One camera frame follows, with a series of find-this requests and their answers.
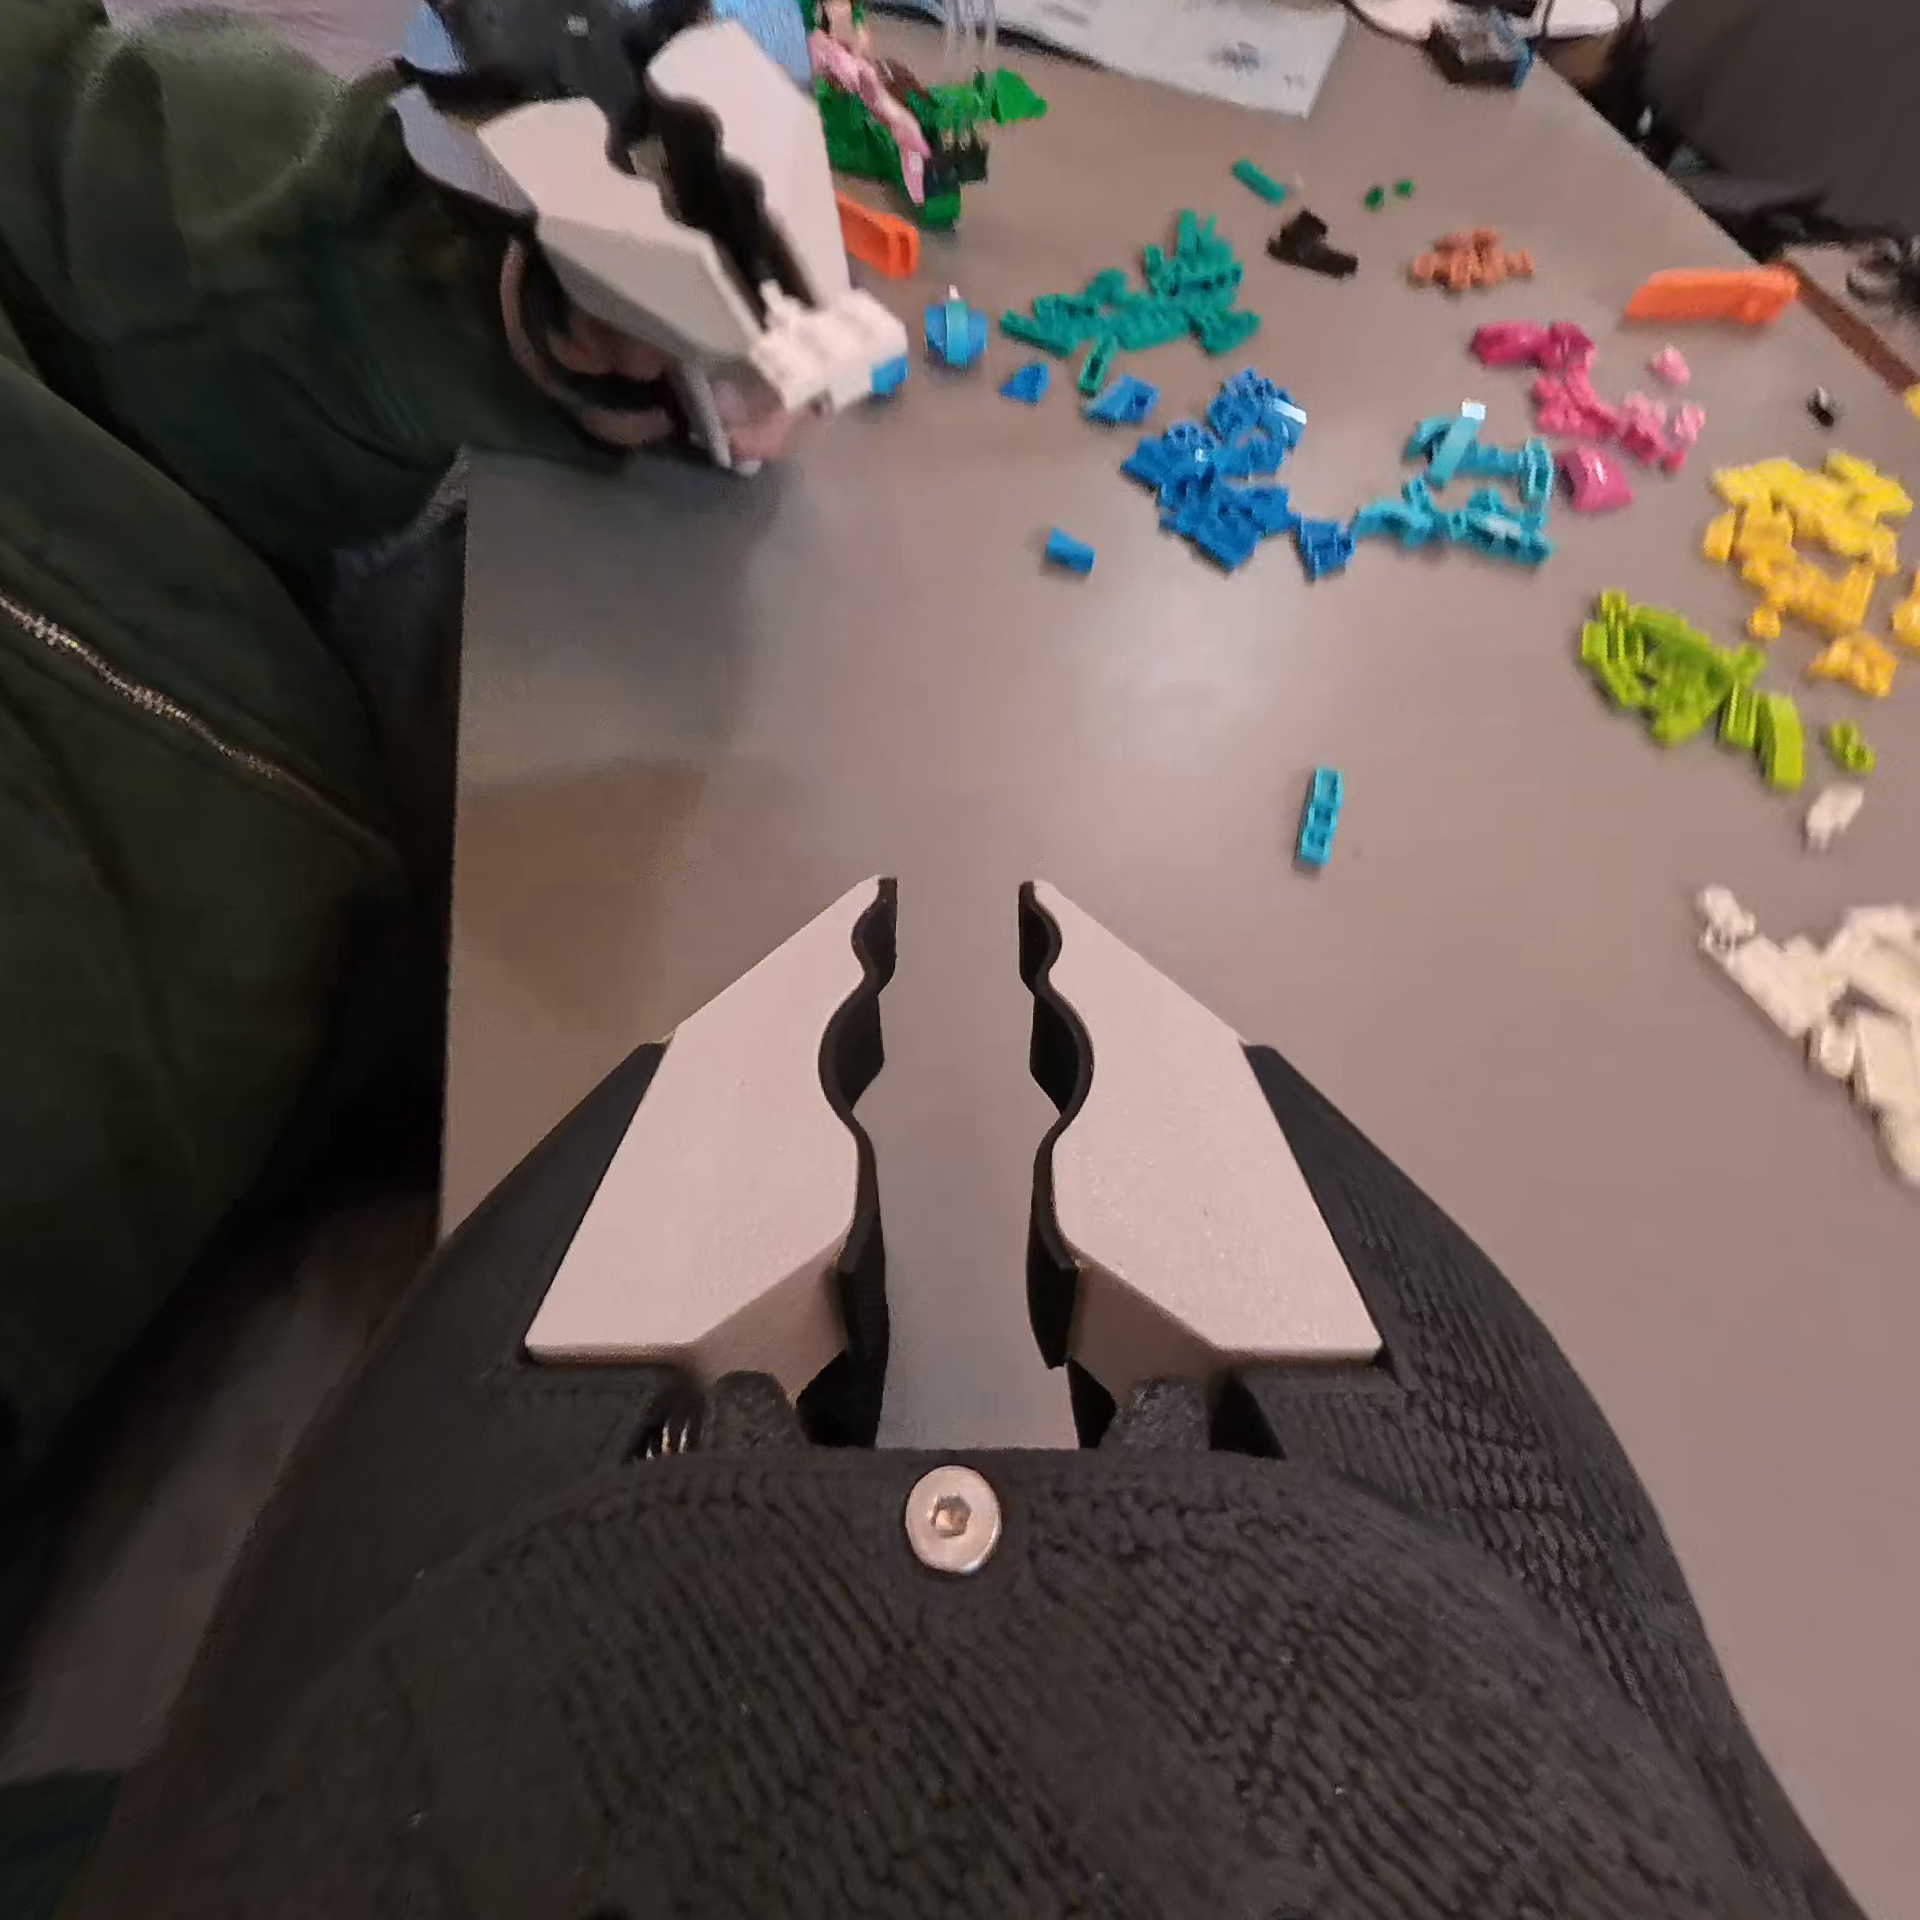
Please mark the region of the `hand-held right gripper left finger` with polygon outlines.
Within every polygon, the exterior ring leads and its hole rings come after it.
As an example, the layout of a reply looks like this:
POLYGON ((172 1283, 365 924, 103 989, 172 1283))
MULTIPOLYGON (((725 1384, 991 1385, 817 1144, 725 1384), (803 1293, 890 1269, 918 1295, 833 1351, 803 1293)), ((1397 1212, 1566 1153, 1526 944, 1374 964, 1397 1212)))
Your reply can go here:
POLYGON ((878 1222, 853 1115, 883 1046, 898 883, 855 881, 679 1020, 524 1333, 546 1368, 654 1365, 790 1401, 855 1350, 878 1222))

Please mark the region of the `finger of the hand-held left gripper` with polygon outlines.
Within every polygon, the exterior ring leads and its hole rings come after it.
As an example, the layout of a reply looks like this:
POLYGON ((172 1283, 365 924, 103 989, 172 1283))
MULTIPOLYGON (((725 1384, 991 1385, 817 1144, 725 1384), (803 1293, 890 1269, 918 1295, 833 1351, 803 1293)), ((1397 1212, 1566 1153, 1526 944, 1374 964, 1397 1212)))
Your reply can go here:
POLYGON ((851 289, 817 110, 741 24, 672 35, 643 104, 676 217, 714 242, 758 319, 766 286, 815 312, 851 289))
POLYGON ((482 122, 478 146, 532 213, 540 252, 594 319, 660 350, 714 468, 753 476, 717 401, 741 369, 762 315, 717 242, 684 225, 660 183, 612 155, 601 110, 583 97, 510 107, 482 122))

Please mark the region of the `wide white lego plate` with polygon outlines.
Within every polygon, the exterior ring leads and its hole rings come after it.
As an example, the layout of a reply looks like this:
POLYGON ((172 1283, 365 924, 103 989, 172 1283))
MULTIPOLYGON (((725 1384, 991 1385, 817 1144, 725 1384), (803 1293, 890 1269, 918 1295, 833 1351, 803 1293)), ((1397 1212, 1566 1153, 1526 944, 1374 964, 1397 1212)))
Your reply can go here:
POLYGON ((864 288, 810 301, 764 281, 759 301, 762 330, 744 365, 783 412, 832 415, 899 386, 906 330, 864 288))

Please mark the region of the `pile of white lego pieces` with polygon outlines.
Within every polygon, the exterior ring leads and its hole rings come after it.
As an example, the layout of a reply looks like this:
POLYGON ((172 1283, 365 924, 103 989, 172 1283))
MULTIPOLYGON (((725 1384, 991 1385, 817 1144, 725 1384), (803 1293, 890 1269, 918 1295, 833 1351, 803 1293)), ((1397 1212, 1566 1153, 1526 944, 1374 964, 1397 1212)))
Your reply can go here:
POLYGON ((1691 894, 1691 940, 1814 1077, 1837 1089, 1889 1178, 1917 1187, 1915 887, 1841 908, 1824 931, 1774 933, 1722 881, 1691 894))

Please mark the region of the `person's left forearm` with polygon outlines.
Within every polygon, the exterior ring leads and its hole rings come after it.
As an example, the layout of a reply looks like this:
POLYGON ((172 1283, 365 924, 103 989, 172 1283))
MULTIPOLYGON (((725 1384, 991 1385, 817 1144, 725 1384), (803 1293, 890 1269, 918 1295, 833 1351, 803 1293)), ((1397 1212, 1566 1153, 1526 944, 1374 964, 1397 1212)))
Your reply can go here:
POLYGON ((284 574, 402 531, 467 452, 612 468, 515 364, 510 234, 416 167, 396 88, 229 12, 2 7, 4 319, 284 574))

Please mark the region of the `built lego flower model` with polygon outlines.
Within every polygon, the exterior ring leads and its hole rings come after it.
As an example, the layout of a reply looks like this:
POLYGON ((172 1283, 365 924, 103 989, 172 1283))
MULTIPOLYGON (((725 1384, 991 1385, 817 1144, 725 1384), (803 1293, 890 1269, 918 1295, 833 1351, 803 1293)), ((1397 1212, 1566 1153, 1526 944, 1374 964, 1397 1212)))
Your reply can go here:
POLYGON ((934 3, 942 66, 920 77, 881 51, 868 3, 805 2, 805 60, 829 167, 891 192, 915 227, 958 225, 987 179, 995 131, 1040 122, 1044 95, 998 60, 995 2, 934 3))

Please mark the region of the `pile of teal lego pieces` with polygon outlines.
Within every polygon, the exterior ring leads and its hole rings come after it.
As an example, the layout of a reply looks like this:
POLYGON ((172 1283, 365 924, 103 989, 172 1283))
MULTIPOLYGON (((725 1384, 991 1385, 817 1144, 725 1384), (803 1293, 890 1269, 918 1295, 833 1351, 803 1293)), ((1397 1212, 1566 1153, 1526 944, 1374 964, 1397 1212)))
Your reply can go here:
POLYGON ((998 331, 1044 357, 1072 364, 1072 386, 1097 397, 1130 356, 1188 340, 1226 357, 1262 330, 1241 301, 1244 259, 1218 220, 1185 205, 1163 242, 1136 267, 1104 267, 1065 291, 1036 294, 998 315, 998 331))

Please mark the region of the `pile of lime lego pieces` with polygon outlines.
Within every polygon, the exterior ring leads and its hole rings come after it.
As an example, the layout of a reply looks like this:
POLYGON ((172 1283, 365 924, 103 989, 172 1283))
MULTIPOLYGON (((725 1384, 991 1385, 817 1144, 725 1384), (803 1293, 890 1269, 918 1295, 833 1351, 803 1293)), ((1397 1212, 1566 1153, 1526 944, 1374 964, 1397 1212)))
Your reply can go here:
POLYGON ((1753 643, 1722 643, 1672 607, 1603 588, 1579 624, 1575 657, 1600 699, 1635 717, 1654 746, 1710 738, 1748 760, 1770 791, 1804 790, 1809 723, 1785 687, 1763 683, 1753 643))

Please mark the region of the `pile of brown lego pieces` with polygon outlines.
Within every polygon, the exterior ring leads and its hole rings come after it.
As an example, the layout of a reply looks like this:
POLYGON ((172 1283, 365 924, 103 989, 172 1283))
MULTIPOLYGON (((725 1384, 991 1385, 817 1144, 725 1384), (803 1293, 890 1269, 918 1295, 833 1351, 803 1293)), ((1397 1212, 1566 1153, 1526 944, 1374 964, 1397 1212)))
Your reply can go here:
POLYGON ((1536 274, 1527 250, 1509 246, 1496 227, 1459 227, 1436 238, 1404 265, 1409 286, 1447 296, 1485 291, 1536 274))

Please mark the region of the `pile of light blue lego pieces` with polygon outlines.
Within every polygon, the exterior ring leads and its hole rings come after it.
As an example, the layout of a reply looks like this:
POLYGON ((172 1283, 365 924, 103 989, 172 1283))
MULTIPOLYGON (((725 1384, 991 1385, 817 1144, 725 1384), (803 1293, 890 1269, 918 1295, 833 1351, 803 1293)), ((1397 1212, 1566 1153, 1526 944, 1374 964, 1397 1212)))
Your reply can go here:
POLYGON ((1482 399, 1465 397, 1418 419, 1404 442, 1404 465, 1397 491, 1363 502, 1345 521, 1351 541, 1458 548, 1523 568, 1553 555, 1555 452, 1538 435, 1512 444, 1487 437, 1482 399))

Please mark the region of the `pile of pink lego pieces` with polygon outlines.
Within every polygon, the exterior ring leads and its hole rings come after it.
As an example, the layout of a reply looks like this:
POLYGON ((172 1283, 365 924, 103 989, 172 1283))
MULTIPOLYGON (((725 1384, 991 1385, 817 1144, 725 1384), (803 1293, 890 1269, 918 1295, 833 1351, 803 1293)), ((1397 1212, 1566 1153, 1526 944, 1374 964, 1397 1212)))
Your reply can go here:
POLYGON ((1603 397, 1592 376, 1598 344, 1568 319, 1485 321, 1467 350, 1485 369, 1532 372, 1532 419, 1547 442, 1551 486, 1581 516, 1631 506, 1633 468, 1679 471, 1708 422, 1688 395, 1603 397))

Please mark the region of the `pile of yellow lego pieces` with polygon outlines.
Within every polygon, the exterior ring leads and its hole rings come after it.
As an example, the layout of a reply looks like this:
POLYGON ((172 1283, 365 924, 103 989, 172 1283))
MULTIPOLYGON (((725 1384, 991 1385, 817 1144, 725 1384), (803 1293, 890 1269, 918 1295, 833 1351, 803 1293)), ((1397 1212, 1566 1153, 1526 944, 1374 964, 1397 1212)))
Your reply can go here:
POLYGON ((1915 667, 1915 489, 1814 419, 1804 456, 1710 470, 1698 550, 1740 589, 1744 643, 1787 643, 1795 678, 1878 704, 1915 667))

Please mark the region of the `person's left hand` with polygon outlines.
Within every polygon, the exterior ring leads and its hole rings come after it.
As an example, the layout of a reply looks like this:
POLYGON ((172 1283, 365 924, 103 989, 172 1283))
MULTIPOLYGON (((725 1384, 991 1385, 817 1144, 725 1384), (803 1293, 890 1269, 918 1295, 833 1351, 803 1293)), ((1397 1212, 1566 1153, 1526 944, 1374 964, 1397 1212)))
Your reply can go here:
POLYGON ((803 428, 802 412, 781 410, 753 379, 716 379, 696 403, 682 364, 578 306, 529 242, 510 242, 502 253, 498 308, 515 367, 612 452, 690 447, 711 425, 727 468, 753 473, 803 428))

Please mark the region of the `orange brick separator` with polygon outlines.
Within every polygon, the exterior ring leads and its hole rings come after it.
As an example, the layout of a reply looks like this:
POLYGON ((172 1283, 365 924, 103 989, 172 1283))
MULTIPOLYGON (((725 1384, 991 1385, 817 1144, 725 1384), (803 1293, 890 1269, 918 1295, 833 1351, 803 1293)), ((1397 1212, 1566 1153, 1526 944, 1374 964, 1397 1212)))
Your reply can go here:
POLYGON ((1774 323, 1802 294, 1790 265, 1663 267, 1623 301, 1623 323, 1774 323))
POLYGON ((864 203, 835 189, 833 208, 845 255, 853 265, 886 279, 904 279, 920 272, 921 232, 899 213, 864 203))

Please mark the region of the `black battery pack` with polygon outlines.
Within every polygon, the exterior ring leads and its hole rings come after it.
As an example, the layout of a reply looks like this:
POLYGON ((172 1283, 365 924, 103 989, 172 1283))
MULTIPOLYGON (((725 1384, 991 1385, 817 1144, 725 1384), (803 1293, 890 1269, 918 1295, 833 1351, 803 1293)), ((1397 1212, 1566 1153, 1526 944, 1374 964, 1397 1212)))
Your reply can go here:
POLYGON ((1447 83, 1469 88, 1520 88, 1533 63, 1532 39, 1497 7, 1443 7, 1422 51, 1447 83))

